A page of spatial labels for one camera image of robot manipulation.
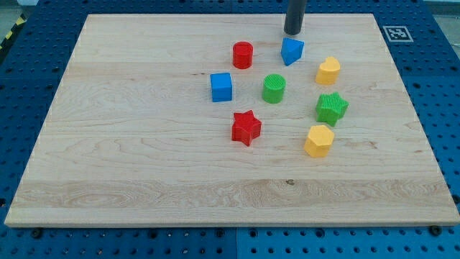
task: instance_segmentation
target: red block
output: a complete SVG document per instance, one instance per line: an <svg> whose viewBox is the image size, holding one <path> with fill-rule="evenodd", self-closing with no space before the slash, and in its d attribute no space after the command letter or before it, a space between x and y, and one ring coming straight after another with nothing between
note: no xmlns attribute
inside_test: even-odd
<svg viewBox="0 0 460 259"><path fill-rule="evenodd" d="M245 113L234 113L234 119L231 140L241 141L249 147L251 141L260 136L262 122L254 117L252 110Z"/></svg>
<svg viewBox="0 0 460 259"><path fill-rule="evenodd" d="M249 42L237 42L233 45L233 65L246 69L252 65L253 47Z"/></svg>

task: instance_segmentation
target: black cylinder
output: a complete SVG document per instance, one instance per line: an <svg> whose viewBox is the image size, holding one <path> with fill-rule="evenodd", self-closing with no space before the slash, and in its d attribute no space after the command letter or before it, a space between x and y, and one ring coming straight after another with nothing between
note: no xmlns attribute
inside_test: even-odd
<svg viewBox="0 0 460 259"><path fill-rule="evenodd" d="M302 29L303 15L307 0L289 0L285 20L285 32L289 35L297 35Z"/></svg>

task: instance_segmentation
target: green star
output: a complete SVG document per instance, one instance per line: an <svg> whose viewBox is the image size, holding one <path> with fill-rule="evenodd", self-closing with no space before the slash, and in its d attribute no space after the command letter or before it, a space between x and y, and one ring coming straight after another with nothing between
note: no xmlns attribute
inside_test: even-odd
<svg viewBox="0 0 460 259"><path fill-rule="evenodd" d="M334 127L337 120L342 118L348 108L348 102L343 100L339 93L321 94L316 104L317 122L326 122Z"/></svg>

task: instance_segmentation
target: green block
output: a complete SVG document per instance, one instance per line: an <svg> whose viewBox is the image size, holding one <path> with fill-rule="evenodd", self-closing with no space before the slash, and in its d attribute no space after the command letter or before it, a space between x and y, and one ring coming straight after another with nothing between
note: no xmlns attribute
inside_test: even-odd
<svg viewBox="0 0 460 259"><path fill-rule="evenodd" d="M264 79L262 98L269 104L277 104L285 93L286 80L278 74L271 74Z"/></svg>
<svg viewBox="0 0 460 259"><path fill-rule="evenodd" d="M316 104L317 122L325 122L332 127L345 115L349 103L343 100L339 93L321 94Z"/></svg>

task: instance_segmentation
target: hazard tape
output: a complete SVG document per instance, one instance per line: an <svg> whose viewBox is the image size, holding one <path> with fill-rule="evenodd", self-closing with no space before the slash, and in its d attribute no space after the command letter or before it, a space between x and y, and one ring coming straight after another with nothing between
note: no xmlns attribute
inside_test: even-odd
<svg viewBox="0 0 460 259"><path fill-rule="evenodd" d="M19 18L14 23L13 27L5 35L5 38L0 43L0 64L5 59L6 55L9 52L9 49L12 47L14 41L17 39L17 36L21 32L22 28L26 23L26 17L21 14Z"/></svg>

